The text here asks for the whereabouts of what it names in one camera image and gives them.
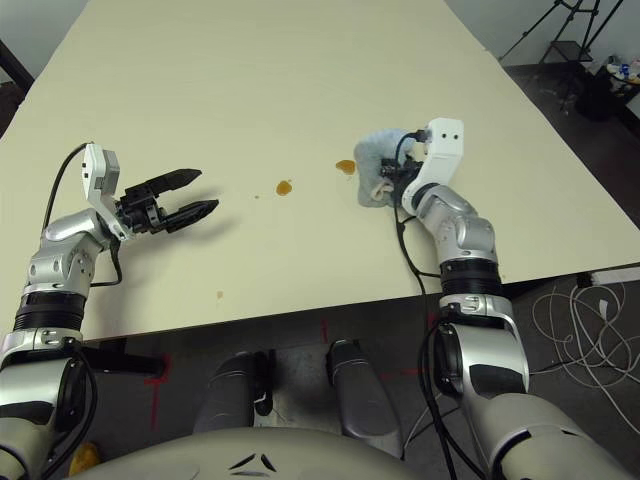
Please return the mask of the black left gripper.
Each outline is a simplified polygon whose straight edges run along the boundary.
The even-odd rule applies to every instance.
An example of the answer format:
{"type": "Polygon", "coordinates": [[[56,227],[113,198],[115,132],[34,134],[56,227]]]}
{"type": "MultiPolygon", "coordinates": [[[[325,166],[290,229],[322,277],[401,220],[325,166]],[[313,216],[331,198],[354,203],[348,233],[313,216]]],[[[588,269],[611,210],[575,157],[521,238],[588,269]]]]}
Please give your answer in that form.
{"type": "Polygon", "coordinates": [[[133,233],[155,234],[163,229],[174,233],[186,228],[212,213],[218,200],[201,200],[180,207],[165,217],[156,198],[165,192],[181,189],[202,174],[201,170],[185,168],[154,177],[144,183],[125,189],[116,202],[117,217],[133,233]]]}

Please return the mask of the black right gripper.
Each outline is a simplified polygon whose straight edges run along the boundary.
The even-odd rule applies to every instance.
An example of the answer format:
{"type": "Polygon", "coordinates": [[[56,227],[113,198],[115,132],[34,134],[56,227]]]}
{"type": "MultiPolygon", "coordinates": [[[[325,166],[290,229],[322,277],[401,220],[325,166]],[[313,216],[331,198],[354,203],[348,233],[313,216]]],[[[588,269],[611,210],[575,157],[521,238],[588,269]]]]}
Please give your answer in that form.
{"type": "Polygon", "coordinates": [[[418,176],[422,166],[422,161],[416,161],[411,156],[406,156],[402,164],[398,160],[383,159],[380,176],[393,183],[412,182],[418,176]]]}

